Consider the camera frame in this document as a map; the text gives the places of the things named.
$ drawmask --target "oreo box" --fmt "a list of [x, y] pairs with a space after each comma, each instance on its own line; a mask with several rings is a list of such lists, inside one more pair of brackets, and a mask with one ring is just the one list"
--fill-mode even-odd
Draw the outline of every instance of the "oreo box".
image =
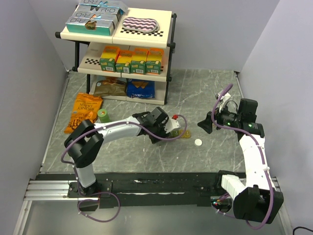
[[100, 6], [101, 3], [104, 3], [103, 0], [81, 0], [80, 5], [87, 5], [87, 6]]
[[80, 12], [91, 12], [94, 14], [111, 14], [116, 15], [117, 20], [121, 18], [121, 10], [119, 8], [110, 8], [110, 7], [95, 7], [95, 6], [87, 6], [87, 5], [79, 5], [76, 11]]
[[120, 9], [122, 15], [127, 14], [128, 12], [128, 6], [121, 1], [103, 1], [99, 4], [99, 6]]
[[72, 33], [111, 36], [114, 31], [114, 26], [111, 21], [70, 17], [66, 25], [69, 32]]
[[114, 28], [117, 27], [117, 17], [116, 15], [111, 14], [102, 14], [102, 13], [91, 13], [91, 12], [83, 12], [83, 11], [75, 11], [72, 15], [74, 18], [82, 18], [82, 19], [92, 19], [92, 20], [102, 20], [102, 21], [111, 21], [113, 23]]

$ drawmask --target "blue chip bag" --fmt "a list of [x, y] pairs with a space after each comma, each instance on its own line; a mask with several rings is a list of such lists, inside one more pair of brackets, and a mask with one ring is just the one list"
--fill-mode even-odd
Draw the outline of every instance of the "blue chip bag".
[[154, 98], [155, 82], [129, 79], [127, 84], [127, 96], [131, 98]]

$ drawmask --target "shelf tier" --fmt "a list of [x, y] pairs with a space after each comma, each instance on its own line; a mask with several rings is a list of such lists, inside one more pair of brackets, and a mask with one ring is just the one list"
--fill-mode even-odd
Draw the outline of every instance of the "shelf tier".
[[[111, 77], [124, 77], [124, 78], [133, 78], [147, 81], [156, 81], [156, 82], [166, 82], [166, 74], [168, 70], [168, 61], [169, 61], [169, 47], [164, 50], [164, 55], [162, 58], [163, 68], [161, 74], [136, 74], [136, 73], [120, 73], [120, 72], [109, 72], [102, 71], [100, 67], [100, 57], [103, 52], [103, 49], [108, 44], [103, 43], [90, 43], [85, 56], [82, 59], [81, 64], [78, 67], [78, 72], [86, 74], [94, 74], [101, 76], [111, 76]], [[122, 50], [134, 50], [135, 47], [129, 47], [126, 45], [114, 45], [120, 47]]]
[[[93, 82], [91, 91], [94, 91], [96, 86], [96, 82]], [[103, 96], [103, 99], [115, 99], [115, 100], [122, 100], [122, 101], [131, 101], [131, 102], [139, 102], [139, 103], [147, 103], [147, 104], [157, 104], [157, 105], [164, 105], [165, 100], [165, 93], [166, 93], [166, 82], [155, 82], [155, 97], [149, 98], [149, 99], [139, 99], [139, 98], [130, 98], [128, 96], [121, 96], [121, 95], [109, 95], [109, 96]]]
[[[155, 19], [159, 24], [159, 30], [158, 32], [153, 33], [141, 33], [132, 30], [125, 30], [123, 29], [122, 22], [126, 17]], [[67, 27], [65, 27], [60, 33], [60, 37], [65, 40], [81, 42], [166, 48], [170, 31], [171, 18], [171, 11], [129, 8], [128, 14], [121, 17], [120, 22], [112, 36], [72, 33], [68, 31]]]
[[[120, 72], [109, 72], [101, 70], [100, 57], [104, 50], [104, 47], [107, 45], [108, 44], [104, 43], [90, 43], [87, 52], [82, 59], [82, 62], [77, 68], [77, 71], [81, 73], [94, 74], [100, 76], [121, 77]], [[129, 49], [129, 46], [126, 45], [115, 45], [115, 46], [120, 47], [121, 50]]]

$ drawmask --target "white bottle cap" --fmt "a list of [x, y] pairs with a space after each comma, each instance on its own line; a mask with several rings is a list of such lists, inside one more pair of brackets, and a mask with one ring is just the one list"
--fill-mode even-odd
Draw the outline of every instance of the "white bottle cap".
[[202, 145], [202, 140], [196, 139], [195, 140], [195, 146], [201, 146]]

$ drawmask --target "chip bag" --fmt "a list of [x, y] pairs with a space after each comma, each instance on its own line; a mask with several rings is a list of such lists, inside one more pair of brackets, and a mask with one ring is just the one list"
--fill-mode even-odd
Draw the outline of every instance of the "chip bag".
[[90, 94], [78, 93], [74, 102], [70, 121], [66, 127], [64, 133], [72, 133], [76, 127], [86, 119], [89, 119], [92, 123], [97, 120], [97, 112], [102, 105], [101, 97], [94, 97]]

